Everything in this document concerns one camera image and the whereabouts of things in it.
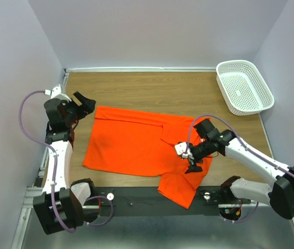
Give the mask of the orange t shirt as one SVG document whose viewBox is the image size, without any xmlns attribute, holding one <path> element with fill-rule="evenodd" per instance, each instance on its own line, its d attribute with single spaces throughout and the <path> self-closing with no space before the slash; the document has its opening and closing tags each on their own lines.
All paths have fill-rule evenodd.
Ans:
<svg viewBox="0 0 294 249">
<path fill-rule="evenodd" d="M 193 120 L 98 106 L 83 166 L 111 173 L 160 176 L 158 192 L 187 209 L 212 162 L 207 158 L 200 164 L 201 172 L 187 173 L 189 163 L 176 154 L 179 142 L 200 142 L 196 133 L 189 135 Z"/>
</svg>

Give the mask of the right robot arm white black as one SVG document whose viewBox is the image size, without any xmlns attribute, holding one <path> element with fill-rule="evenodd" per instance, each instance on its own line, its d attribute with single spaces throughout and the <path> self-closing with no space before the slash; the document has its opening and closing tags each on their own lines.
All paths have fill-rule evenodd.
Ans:
<svg viewBox="0 0 294 249">
<path fill-rule="evenodd" d="M 189 162 L 187 173 L 201 172 L 199 163 L 213 153 L 232 158 L 258 173 L 265 183 L 233 176 L 220 189 L 223 202 L 249 199 L 269 205 L 282 218 L 294 217 L 294 166 L 276 161 L 250 146 L 232 127 L 220 132 L 209 119 L 195 119 L 190 130 L 196 131 L 201 142 L 193 145 L 186 141 L 175 145 L 177 155 Z"/>
</svg>

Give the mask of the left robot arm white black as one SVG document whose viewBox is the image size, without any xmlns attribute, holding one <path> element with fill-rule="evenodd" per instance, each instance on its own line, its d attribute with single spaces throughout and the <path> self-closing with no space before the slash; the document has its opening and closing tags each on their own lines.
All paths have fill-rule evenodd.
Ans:
<svg viewBox="0 0 294 249">
<path fill-rule="evenodd" d="M 94 112 L 96 101 L 78 91 L 73 94 L 80 104 L 66 95 L 51 95 L 44 103 L 48 124 L 45 145 L 49 152 L 46 183 L 42 194 L 33 199 L 39 222 L 49 235 L 59 231 L 75 232 L 84 223 L 83 205 L 95 201 L 91 179 L 69 184 L 69 167 L 74 144 L 74 128 L 81 119 Z"/>
</svg>

